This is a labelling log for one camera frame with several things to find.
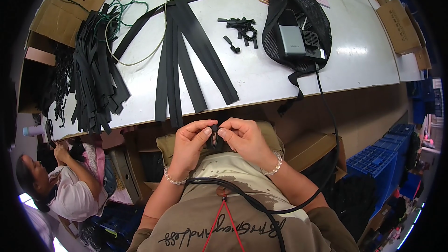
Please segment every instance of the red lanyard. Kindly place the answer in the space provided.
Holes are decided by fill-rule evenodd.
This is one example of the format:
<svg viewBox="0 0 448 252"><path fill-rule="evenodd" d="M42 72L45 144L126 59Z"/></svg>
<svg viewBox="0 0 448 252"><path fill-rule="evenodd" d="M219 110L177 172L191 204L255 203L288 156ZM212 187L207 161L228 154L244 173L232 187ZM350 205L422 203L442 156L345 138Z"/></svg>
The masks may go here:
<svg viewBox="0 0 448 252"><path fill-rule="evenodd" d="M223 196L223 202L221 203L220 210L218 210L218 214L216 215L215 221L213 222L213 226L211 226L210 234L208 235L207 241L205 242L205 245L204 245L204 248L202 249L202 252L204 252L204 251L205 251L205 247L207 247L208 241L210 240L210 237L211 237L211 233L213 232L213 228L214 228L215 225L216 225L216 221L218 221L218 217L220 216L220 213L221 213L221 210L222 210L222 208L223 208L223 205L225 205L225 208L227 209L228 216L230 217L230 221L232 222L233 230L235 231L235 235L236 235L237 238L238 238L238 242L240 243L241 250L242 250L243 252L245 252L245 251L244 251L244 248L243 248L243 244L241 243L240 236L238 235L237 228L235 227L235 224L233 223L232 215L230 215L230 211L228 210L227 202L226 202L226 201L227 201L227 195L224 194L224 196Z"/></svg>

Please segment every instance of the fingernail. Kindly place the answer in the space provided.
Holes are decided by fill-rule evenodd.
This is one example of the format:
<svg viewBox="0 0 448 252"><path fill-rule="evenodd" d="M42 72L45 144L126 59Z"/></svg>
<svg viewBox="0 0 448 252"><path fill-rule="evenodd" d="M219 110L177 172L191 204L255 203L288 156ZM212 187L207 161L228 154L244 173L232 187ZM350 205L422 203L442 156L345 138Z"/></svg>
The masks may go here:
<svg viewBox="0 0 448 252"><path fill-rule="evenodd" d="M220 128L220 129L218 130L218 134L220 135L220 137L224 137L225 134L226 134L226 131L225 131L224 129Z"/></svg>
<svg viewBox="0 0 448 252"><path fill-rule="evenodd" d="M211 128L206 127L205 130L204 130L204 133L205 133L206 136L209 136L211 134Z"/></svg>

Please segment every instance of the white table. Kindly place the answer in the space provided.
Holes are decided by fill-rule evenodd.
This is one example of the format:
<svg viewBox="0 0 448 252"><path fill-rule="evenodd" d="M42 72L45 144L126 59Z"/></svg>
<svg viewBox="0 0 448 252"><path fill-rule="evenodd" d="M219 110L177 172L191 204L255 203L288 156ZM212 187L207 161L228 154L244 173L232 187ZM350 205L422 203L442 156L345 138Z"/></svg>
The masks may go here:
<svg viewBox="0 0 448 252"><path fill-rule="evenodd" d="M138 1L148 2L150 9L165 2L165 0ZM324 92L399 83L395 54L371 3L368 0L328 0L328 2L331 8L323 7L323 9L331 24L332 51L320 76ZM209 110L297 96L297 88L291 85L287 78L293 71L274 62L263 49L261 33L266 21L266 4L258 0L200 0L189 5L207 33L240 98L231 105L225 104L204 66L185 41ZM123 15L124 22L128 24L134 22L145 12L145 9L143 5L132 5ZM241 17L255 19L257 22L255 28L259 31L258 49L254 49L252 43L249 47L245 47L243 40L237 39L236 30L227 29L225 23L216 21L217 18ZM128 30L128 27L120 29L118 39L113 43L113 50L118 47ZM121 61L133 63L147 56L159 43L163 31L164 15L162 13L152 17L146 23L123 54ZM223 39L224 35L232 40L234 46L241 48L241 53L237 55L229 49ZM120 115L112 115L112 121L109 123L112 129L154 120L160 50L151 59L138 65L117 65L131 97L123 104L124 109ZM180 71L179 75L182 114L193 114L193 105ZM314 74L301 77L299 85L305 95L319 93ZM59 128L61 121L55 121L54 114L49 113L53 120L55 140L79 134L77 123L72 125L70 121L76 104L74 94L70 94L67 98L65 128Z"/></svg>

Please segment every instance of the person's left hand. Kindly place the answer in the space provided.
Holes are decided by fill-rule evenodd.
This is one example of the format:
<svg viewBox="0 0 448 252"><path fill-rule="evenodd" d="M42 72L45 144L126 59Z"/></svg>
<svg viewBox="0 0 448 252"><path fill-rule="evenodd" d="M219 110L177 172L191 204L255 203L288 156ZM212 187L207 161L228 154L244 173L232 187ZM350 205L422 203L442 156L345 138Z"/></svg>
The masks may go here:
<svg viewBox="0 0 448 252"><path fill-rule="evenodd" d="M194 170L198 164L199 154L211 135L211 128L208 126L217 123L217 120L195 121L177 130L169 169L169 174L174 180L182 180Z"/></svg>

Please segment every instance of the black cable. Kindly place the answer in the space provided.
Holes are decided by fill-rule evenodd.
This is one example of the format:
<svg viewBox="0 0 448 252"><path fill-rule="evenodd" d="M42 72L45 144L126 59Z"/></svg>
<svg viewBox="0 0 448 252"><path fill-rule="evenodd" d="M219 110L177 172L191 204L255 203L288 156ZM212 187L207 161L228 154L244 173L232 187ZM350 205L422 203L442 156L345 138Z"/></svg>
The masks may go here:
<svg viewBox="0 0 448 252"><path fill-rule="evenodd" d="M68 3L72 3L72 4L75 4L75 5L78 5L78 6L80 6L84 11L86 11L87 13L90 13L90 11L88 11L86 8L84 8L81 4L77 3L76 1L73 1L73 0L65 0L65 1L67 1Z"/></svg>
<svg viewBox="0 0 448 252"><path fill-rule="evenodd" d="M249 202L250 205L252 205L256 210L259 210L259 211L265 213L268 216L269 220L271 220L271 223L274 226L274 229L276 230L277 238L279 239L280 251L281 252L285 252L283 235L281 233L279 225L277 224L277 221L275 221L275 219L272 216L272 214L287 214L287 213L291 213L291 212L297 211L299 209L302 209L303 207L308 205L325 188L325 185L327 184L328 180L333 175L333 170L336 167L336 164L337 164L338 159L339 159L339 133L338 133L338 130L337 130L336 120L335 120L335 117L333 115L333 112L331 111L330 107L328 106L328 103L325 100L325 96L323 95L322 85L320 84L320 78L319 78L319 66L318 66L318 64L316 64L316 77L317 77L317 83L319 85L319 91L320 91L320 95L322 97L322 101L325 104L325 107L327 108L328 113L330 114L330 117L332 118L332 122L333 122L333 125L334 125L334 128L335 128L336 154L335 154L333 166L331 168L331 172L328 174L328 177L325 179L325 182L322 183L322 185L319 187L319 189L317 189L316 193L314 193L309 199L307 199L302 204L300 204L300 205L298 205L296 207L290 208L288 210L268 210L261 202L259 202L257 199L255 199L252 196L250 196L247 193L245 193L242 189L240 189L238 186L236 186L232 182L228 182L226 180L222 180L222 179L218 179L218 178L211 178L211 177L189 178L189 179L187 179L187 182L186 182L186 185L187 184L216 184L216 185L225 187L227 189L230 189L233 192L238 193L239 195L243 196L243 198L246 199L247 202Z"/></svg>

